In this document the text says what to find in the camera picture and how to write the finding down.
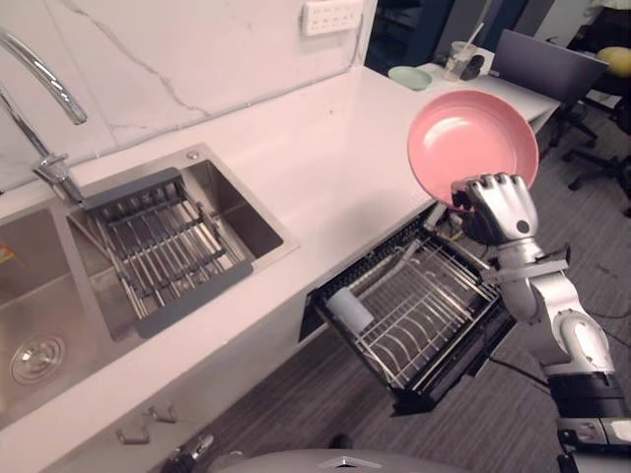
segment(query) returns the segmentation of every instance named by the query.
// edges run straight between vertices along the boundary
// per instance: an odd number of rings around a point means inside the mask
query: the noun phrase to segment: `pink bowl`
[[[507,102],[477,91],[450,92],[428,103],[412,123],[407,154],[416,180],[450,207],[453,182],[506,172],[530,187],[539,163],[524,118]]]

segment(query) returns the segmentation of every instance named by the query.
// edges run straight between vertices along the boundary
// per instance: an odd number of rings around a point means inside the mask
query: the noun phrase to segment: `faucet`
[[[0,27],[0,45],[46,87],[75,125],[86,122],[88,115],[50,68],[28,46],[2,27]],[[33,168],[33,172],[49,184],[62,200],[74,204],[80,203],[83,195],[70,176],[70,168],[64,163],[67,155],[55,155],[48,151],[33,128],[20,115],[2,82],[0,82],[0,107],[4,108],[39,153],[39,163]]]

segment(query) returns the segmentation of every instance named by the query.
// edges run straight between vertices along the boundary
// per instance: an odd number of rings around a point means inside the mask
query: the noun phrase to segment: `electrical outlet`
[[[363,0],[324,0],[303,7],[303,34],[314,36],[354,30],[359,26]]]

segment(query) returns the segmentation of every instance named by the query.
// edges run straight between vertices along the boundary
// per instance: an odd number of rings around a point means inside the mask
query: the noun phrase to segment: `desk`
[[[437,64],[427,63],[418,66],[417,69],[432,76],[432,84],[419,94],[439,94],[466,89],[493,94],[510,103],[528,121],[534,133],[539,131],[559,106],[559,101],[489,76],[489,68],[495,54],[482,48],[478,48],[477,54],[484,56],[484,65],[480,75],[471,81],[446,81],[443,79],[443,68]]]

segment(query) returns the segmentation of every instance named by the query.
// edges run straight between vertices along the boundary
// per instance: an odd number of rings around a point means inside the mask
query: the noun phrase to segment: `light blue plate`
[[[427,72],[409,66],[392,67],[387,76],[413,91],[422,91],[432,83],[432,76]]]

